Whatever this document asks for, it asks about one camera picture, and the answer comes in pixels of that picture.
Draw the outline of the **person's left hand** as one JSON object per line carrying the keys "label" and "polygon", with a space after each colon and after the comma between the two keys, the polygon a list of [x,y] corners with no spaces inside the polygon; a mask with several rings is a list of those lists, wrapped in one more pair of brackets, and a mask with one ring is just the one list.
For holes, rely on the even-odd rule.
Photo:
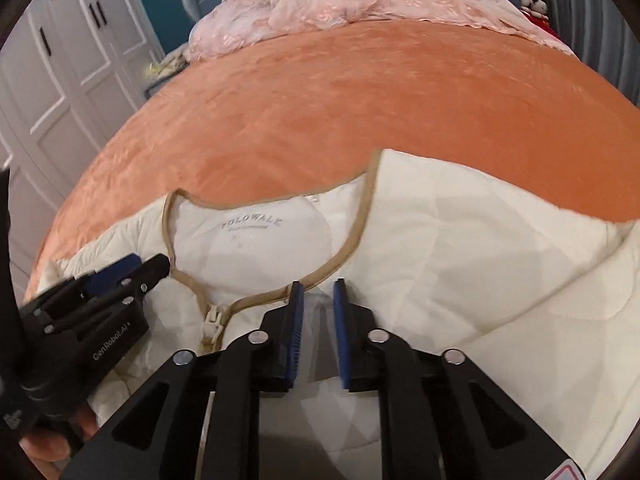
{"label": "person's left hand", "polygon": [[[87,402],[78,408],[72,422],[80,428],[84,441],[91,439],[99,429],[96,414]],[[20,445],[40,474],[48,480],[60,478],[61,473],[55,464],[69,458],[72,452],[66,437],[47,429],[36,429],[26,434]]]}

